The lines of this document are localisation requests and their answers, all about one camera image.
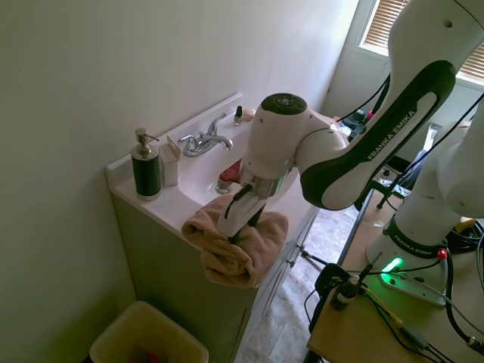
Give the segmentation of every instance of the white wall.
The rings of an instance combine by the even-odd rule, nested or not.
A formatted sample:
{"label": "white wall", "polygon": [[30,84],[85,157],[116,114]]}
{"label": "white wall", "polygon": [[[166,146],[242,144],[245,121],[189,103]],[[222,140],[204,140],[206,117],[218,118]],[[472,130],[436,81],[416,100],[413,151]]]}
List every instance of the white wall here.
{"label": "white wall", "polygon": [[[357,46],[364,30],[373,0],[360,0],[353,18],[345,47],[330,84],[322,112],[328,116],[344,116],[363,104],[383,83],[390,72],[388,57]],[[482,87],[458,79],[458,84],[445,104],[429,122],[445,125],[459,119],[467,108],[479,97]],[[374,102],[365,107],[370,110]],[[412,161],[422,149],[428,126],[417,134],[397,153],[397,156]]]}
{"label": "white wall", "polygon": [[104,166],[243,92],[319,108],[357,0],[0,5],[0,361],[80,362],[135,300]]}

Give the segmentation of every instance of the soap dispenser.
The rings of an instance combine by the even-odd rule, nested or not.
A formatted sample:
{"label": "soap dispenser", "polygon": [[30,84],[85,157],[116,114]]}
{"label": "soap dispenser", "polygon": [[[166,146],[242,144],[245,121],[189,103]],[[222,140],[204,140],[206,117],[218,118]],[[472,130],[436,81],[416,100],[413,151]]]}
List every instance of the soap dispenser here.
{"label": "soap dispenser", "polygon": [[158,140],[146,133],[146,129],[135,130],[138,146],[131,151],[136,193],[142,200],[155,200],[160,195],[160,158],[158,149],[148,145],[148,139]]}

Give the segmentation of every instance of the folded towel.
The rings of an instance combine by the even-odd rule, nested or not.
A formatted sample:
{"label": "folded towel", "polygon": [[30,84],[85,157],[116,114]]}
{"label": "folded towel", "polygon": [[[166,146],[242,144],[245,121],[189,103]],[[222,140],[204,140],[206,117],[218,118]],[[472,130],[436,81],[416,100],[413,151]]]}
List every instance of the folded towel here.
{"label": "folded towel", "polygon": [[277,212],[265,212],[256,227],[245,225],[238,243],[231,244],[217,229],[217,221],[232,197],[226,194],[212,200],[189,218],[181,231],[191,243],[202,247],[200,261],[210,281],[258,287],[286,243],[287,218]]}

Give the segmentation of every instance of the sink countertop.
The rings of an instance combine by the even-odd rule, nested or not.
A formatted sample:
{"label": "sink countertop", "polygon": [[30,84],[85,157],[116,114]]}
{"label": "sink countertop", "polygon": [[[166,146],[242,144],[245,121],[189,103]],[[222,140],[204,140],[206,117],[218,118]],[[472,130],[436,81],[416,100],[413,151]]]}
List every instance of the sink countertop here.
{"label": "sink countertop", "polygon": [[[160,141],[154,141],[150,144],[160,147],[162,144],[166,143],[167,135],[169,135],[174,141],[185,135],[196,135],[198,131],[206,130],[211,120],[215,119],[223,112],[226,112],[228,116],[219,123],[219,135],[240,139],[242,138],[242,134],[248,135],[251,123],[243,122],[240,126],[234,125],[233,117],[237,105],[239,104],[243,104],[242,94],[236,94],[228,100],[210,108],[186,123],[181,124],[172,131],[161,135],[159,137]],[[216,185],[219,173],[240,159],[244,154],[245,145],[243,142],[239,142],[239,144],[242,145],[239,147],[240,150],[237,149],[235,154],[230,154],[237,147],[235,143],[234,150],[226,151],[223,149],[223,146],[218,144],[206,154],[195,158],[186,157],[181,153],[181,158],[178,162],[178,185],[162,188],[160,196],[151,202],[143,201],[137,197],[135,180],[132,174],[131,157],[130,155],[127,155],[121,160],[106,167],[109,189],[114,195],[142,211],[145,215],[149,216],[188,243],[182,235],[181,229],[183,224],[205,203],[208,203],[208,201],[218,196],[213,187]],[[187,188],[187,185],[196,185],[196,183],[193,183],[194,175],[197,174],[198,169],[201,171],[206,170],[206,164],[203,162],[207,163],[207,160],[211,159],[211,155],[216,161],[209,165],[215,164],[214,167],[218,169],[213,173],[213,183],[209,184],[210,189],[206,188],[204,190],[203,188],[199,188],[196,191],[182,189],[182,187]],[[222,163],[219,163],[220,160],[217,160],[221,157],[224,158],[224,165],[221,165]],[[187,183],[186,180],[182,181],[184,176],[185,178],[187,177],[187,174],[189,174],[191,178],[189,183]],[[291,177],[288,176],[285,181],[286,185],[282,187],[281,195],[276,194],[276,196],[270,198],[266,207],[266,210],[282,213],[288,218],[288,237],[291,237],[299,223],[311,209],[311,205],[303,198],[303,192],[299,183],[299,174],[296,170],[293,170],[290,173],[290,176]],[[194,193],[198,193],[199,197],[193,197]]]}

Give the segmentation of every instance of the bathroom sink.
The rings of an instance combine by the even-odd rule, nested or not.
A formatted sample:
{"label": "bathroom sink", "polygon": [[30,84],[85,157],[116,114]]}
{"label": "bathroom sink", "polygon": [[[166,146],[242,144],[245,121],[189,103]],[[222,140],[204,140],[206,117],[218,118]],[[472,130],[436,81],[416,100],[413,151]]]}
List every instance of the bathroom sink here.
{"label": "bathroom sink", "polygon": [[[181,155],[178,166],[178,187],[180,191],[199,203],[201,206],[217,198],[217,180],[221,172],[237,162],[245,153],[247,139],[249,137],[250,123],[245,122],[240,126],[233,123],[233,116],[230,115],[219,123],[218,134],[230,138],[234,147],[226,150],[222,144],[216,145],[199,157],[186,157]],[[268,200],[268,206],[277,202],[296,181],[298,176],[294,169],[284,180],[279,192]],[[234,183],[230,187],[231,193],[236,193],[240,185]]]}
{"label": "bathroom sink", "polygon": [[[220,173],[244,155],[251,122],[243,122],[239,126],[234,124],[234,115],[239,104],[244,104],[241,94],[221,102],[172,131],[161,135],[160,141],[150,143],[160,147],[167,142],[167,136],[176,142],[180,137],[197,135],[199,131],[206,131],[211,121],[225,112],[228,116],[219,122],[217,133],[234,142],[231,150],[226,150],[222,144],[217,144],[213,149],[198,157],[187,157],[182,152],[178,162],[178,185],[162,188],[160,196],[151,202],[137,198],[131,158],[126,155],[106,167],[110,191],[116,197],[123,199],[163,227],[182,237],[181,229],[185,221],[199,208],[219,196],[215,186]],[[239,188],[239,185],[233,184],[230,191],[236,192]],[[269,198],[265,210],[277,211],[286,215],[290,235],[309,212],[309,208],[309,203],[303,198],[297,169],[294,168],[284,180],[279,192]]]}

